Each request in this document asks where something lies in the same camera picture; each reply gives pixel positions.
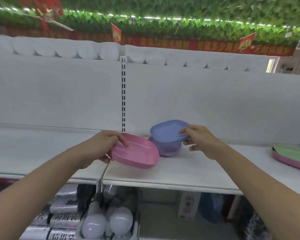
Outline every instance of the silver package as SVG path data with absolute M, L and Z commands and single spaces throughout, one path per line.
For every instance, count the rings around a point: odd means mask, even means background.
M 48 225 L 48 217 L 49 217 L 49 212 L 43 211 L 39 215 L 36 216 L 36 218 L 32 221 L 31 225 L 47 226 Z
M 74 213 L 78 212 L 79 202 L 76 199 L 54 198 L 50 206 L 51 213 Z
M 75 229 L 52 228 L 48 240 L 75 240 Z
M 82 213 L 58 213 L 53 214 L 50 227 L 53 228 L 77 228 L 82 217 Z
M 19 240 L 46 240 L 49 232 L 47 226 L 28 226 Z
M 56 194 L 56 197 L 77 198 L 77 188 L 79 184 L 65 184 Z

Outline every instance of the hand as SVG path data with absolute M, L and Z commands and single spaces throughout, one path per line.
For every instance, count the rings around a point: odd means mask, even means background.
M 214 153 L 224 145 L 206 127 L 201 125 L 189 125 L 179 131 L 179 134 L 186 133 L 190 139 L 184 141 L 184 145 L 192 145 L 190 151 L 202 151 L 208 158 L 213 159 Z
M 111 149 L 118 141 L 120 141 L 125 147 L 129 146 L 129 142 L 121 135 L 121 133 L 111 130 L 103 130 L 67 151 L 70 153 L 69 155 L 75 158 L 75 160 L 78 160 L 78 167 L 80 169 L 84 169 L 97 159 L 104 163 L 109 163 Z

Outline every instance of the cartoon dog picture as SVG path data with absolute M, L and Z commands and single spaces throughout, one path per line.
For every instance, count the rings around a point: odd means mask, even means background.
M 194 203 L 195 199 L 193 198 L 193 196 L 187 195 L 185 198 L 185 206 L 183 208 L 183 213 L 190 214 Z

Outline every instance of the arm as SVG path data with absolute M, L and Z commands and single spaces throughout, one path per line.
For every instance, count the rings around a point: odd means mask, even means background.
M 262 171 L 204 126 L 180 131 L 191 138 L 184 145 L 216 160 L 242 191 L 276 239 L 300 240 L 300 195 Z
M 96 159 L 109 162 L 106 153 L 118 140 L 128 146 L 119 132 L 102 131 L 52 158 L 0 192 L 0 240 L 18 240 L 77 170 L 88 167 Z

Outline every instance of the forearm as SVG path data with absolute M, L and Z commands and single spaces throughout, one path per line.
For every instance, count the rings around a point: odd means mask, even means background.
M 19 239 L 36 215 L 77 171 L 78 165 L 72 157 L 65 151 L 0 192 L 0 240 Z
M 216 151 L 214 159 L 243 192 L 277 239 L 300 240 L 299 194 L 226 144 Z

